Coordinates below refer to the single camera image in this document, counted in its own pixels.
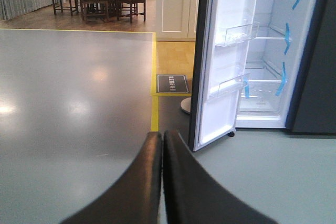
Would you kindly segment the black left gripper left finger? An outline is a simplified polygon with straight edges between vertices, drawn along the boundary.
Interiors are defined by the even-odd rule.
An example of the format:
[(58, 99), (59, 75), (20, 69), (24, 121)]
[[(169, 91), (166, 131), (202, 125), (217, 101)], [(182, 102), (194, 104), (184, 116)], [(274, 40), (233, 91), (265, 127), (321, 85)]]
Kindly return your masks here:
[(162, 135), (149, 132), (120, 178), (101, 196), (62, 223), (158, 223)]

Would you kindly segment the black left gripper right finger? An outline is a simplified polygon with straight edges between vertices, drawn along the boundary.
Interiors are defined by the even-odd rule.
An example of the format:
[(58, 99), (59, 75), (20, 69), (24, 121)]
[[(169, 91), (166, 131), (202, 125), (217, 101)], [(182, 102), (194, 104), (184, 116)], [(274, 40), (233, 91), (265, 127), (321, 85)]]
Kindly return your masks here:
[(164, 133), (163, 187), (168, 223), (275, 223), (222, 187), (176, 130)]

